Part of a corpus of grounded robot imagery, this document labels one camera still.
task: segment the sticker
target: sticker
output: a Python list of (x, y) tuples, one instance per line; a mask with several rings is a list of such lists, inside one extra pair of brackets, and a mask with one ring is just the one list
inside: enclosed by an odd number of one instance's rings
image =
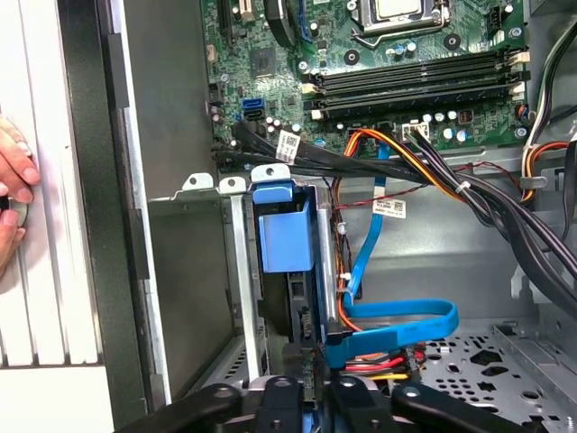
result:
[(406, 219), (407, 202), (394, 198), (376, 200), (372, 205), (372, 213), (384, 215), (385, 217)]
[(283, 161), (288, 165), (294, 164), (299, 144), (300, 137), (298, 135), (288, 133), (284, 130), (280, 131), (279, 145), (277, 146), (277, 160)]

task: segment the red wire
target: red wire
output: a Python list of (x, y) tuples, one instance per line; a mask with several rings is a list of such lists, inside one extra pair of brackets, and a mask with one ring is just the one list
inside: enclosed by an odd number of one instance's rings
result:
[(347, 372), (379, 372), (385, 368), (392, 368), (399, 364), (403, 364), (405, 359), (402, 357), (393, 358), (390, 361), (377, 365), (349, 365), (346, 367)]

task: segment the cable tie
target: cable tie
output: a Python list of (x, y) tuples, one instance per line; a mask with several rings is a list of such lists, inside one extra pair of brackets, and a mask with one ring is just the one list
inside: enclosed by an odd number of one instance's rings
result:
[(465, 181), (461, 185), (459, 185), (454, 192), (456, 192), (457, 194), (461, 194), (461, 191), (463, 191), (464, 189), (469, 189), (470, 187), (471, 184), (468, 181)]

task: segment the human hand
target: human hand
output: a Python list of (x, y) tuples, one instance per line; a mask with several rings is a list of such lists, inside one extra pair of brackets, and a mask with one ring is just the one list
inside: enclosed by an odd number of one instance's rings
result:
[[(31, 154), (22, 134), (0, 115), (0, 196), (10, 195), (23, 203), (32, 202), (29, 186), (40, 183), (40, 173), (30, 159)], [(18, 227), (19, 218), (18, 212), (12, 209), (0, 212), (0, 276), (26, 233)]]
[(29, 185), (40, 183), (40, 173), (30, 155), (20, 131), (0, 115), (0, 196), (10, 195), (22, 203), (32, 202)]

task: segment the metal panel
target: metal panel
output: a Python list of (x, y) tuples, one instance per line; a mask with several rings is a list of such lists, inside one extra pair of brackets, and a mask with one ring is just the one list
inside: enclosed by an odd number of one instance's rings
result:
[(128, 147), (148, 256), (153, 352), (157, 370), (168, 371), (165, 390), (179, 396), (232, 333), (220, 205), (202, 215), (150, 221), (146, 208), (147, 199), (172, 196), (190, 173), (215, 172), (204, 115), (200, 4), (118, 0), (112, 7), (114, 30), (123, 33)]
[(94, 364), (102, 351), (55, 4), (3, 2), (0, 51), (10, 65), (0, 107), (42, 173), (26, 241), (0, 281), (3, 367)]

